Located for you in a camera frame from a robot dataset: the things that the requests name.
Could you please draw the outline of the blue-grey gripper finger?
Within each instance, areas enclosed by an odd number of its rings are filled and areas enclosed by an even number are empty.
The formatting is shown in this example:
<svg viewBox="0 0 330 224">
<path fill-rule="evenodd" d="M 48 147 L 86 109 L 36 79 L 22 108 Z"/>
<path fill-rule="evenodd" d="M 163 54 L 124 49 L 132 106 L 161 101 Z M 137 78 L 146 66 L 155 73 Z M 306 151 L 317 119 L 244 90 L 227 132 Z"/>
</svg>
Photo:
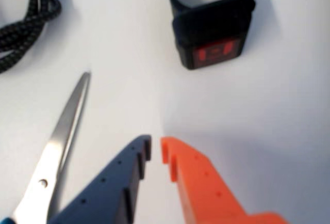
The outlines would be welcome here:
<svg viewBox="0 0 330 224">
<path fill-rule="evenodd" d="M 50 223 L 133 223 L 152 138 L 131 141 Z"/>
</svg>

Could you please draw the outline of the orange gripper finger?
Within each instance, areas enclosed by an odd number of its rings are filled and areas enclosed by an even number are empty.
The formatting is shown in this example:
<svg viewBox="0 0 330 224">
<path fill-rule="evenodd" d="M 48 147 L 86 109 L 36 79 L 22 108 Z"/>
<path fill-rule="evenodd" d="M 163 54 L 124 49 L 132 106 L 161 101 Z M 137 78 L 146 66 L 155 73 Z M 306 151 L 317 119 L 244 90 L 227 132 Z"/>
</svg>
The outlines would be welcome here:
<svg viewBox="0 0 330 224">
<path fill-rule="evenodd" d="M 247 214 L 215 167 L 200 151 L 174 138 L 161 138 L 162 161 L 177 184 L 186 223 L 286 223 L 279 214 Z"/>
</svg>

